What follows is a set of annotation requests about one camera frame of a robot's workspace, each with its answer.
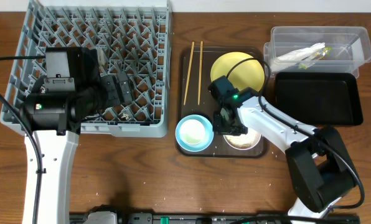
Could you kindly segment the blue bowl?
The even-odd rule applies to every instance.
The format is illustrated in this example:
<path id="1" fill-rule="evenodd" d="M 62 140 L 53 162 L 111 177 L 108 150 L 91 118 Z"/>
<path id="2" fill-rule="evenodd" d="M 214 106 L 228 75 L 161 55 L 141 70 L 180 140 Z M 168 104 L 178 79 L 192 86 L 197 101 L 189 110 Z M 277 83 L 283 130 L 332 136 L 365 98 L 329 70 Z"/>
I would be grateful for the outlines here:
<path id="1" fill-rule="evenodd" d="M 205 116 L 191 114 L 178 122 L 175 137 L 179 147 L 185 152 L 201 152 L 214 139 L 213 126 Z"/>

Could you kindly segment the green snack packet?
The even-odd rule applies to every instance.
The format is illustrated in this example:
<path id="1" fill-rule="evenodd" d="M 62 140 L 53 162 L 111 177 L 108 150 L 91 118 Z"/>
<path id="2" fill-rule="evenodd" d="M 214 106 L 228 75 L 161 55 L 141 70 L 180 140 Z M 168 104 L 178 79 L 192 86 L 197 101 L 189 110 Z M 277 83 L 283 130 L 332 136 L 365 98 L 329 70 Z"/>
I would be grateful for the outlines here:
<path id="1" fill-rule="evenodd" d="M 331 47 L 324 47 L 323 49 L 314 52 L 312 55 L 303 59 L 302 62 L 299 63 L 298 68 L 307 70 L 309 67 L 313 66 L 318 60 L 324 58 L 331 51 L 331 49 L 332 49 Z"/>

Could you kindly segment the white cup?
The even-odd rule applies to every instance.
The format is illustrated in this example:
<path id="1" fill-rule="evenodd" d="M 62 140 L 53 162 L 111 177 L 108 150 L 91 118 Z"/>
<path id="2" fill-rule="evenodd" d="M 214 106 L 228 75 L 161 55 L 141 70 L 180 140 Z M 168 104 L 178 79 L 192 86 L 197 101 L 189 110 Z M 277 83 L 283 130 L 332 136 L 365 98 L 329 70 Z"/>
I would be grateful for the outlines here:
<path id="1" fill-rule="evenodd" d="M 188 145 L 201 143 L 205 138 L 204 125 L 196 119 L 188 119 L 180 126 L 180 138 Z"/>

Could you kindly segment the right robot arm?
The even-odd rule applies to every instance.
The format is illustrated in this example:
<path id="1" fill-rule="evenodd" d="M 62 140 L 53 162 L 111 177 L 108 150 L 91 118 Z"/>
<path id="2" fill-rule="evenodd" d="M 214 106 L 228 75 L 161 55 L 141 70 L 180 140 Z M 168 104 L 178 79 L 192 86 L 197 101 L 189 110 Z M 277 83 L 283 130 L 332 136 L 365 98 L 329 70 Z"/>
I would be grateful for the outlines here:
<path id="1" fill-rule="evenodd" d="M 286 156 L 297 201 L 288 214 L 294 223 L 324 218 L 337 202 L 362 183 L 339 132 L 300 123 L 270 105 L 250 87 L 240 91 L 227 77 L 208 87 L 219 108 L 213 131 L 240 136 L 254 130 Z"/>

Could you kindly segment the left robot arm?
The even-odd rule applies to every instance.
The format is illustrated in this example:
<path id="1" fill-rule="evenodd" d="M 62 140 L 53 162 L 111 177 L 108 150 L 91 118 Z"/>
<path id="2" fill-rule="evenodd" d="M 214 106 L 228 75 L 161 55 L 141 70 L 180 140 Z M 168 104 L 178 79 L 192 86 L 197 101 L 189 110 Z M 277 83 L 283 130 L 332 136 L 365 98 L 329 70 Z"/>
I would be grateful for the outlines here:
<path id="1" fill-rule="evenodd" d="M 102 109 L 130 103 L 133 87 L 124 72 L 100 74 L 99 47 L 48 47 L 46 73 L 21 105 L 27 139 L 23 223 L 69 223 L 73 159 L 81 124 Z"/>

